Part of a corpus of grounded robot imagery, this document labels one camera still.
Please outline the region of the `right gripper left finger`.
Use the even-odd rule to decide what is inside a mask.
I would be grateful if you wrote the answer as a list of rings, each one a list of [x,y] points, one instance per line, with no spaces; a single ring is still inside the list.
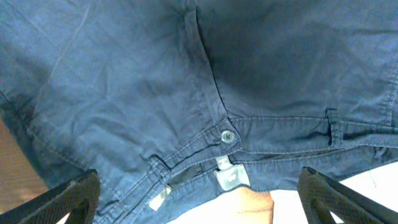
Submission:
[[[1,215],[1,223],[92,224],[100,198],[100,180],[94,169],[70,179]]]

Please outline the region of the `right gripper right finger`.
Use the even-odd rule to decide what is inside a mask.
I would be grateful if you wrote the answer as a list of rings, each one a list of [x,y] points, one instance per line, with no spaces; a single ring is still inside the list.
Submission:
[[[303,167],[298,194],[309,223],[397,224],[397,212],[357,193],[311,167]]]

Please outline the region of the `navy blue shorts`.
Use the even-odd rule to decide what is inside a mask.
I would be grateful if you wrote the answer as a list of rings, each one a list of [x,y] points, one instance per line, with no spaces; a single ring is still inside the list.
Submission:
[[[397,161],[397,2],[2,1],[1,116],[95,223],[347,179]]]

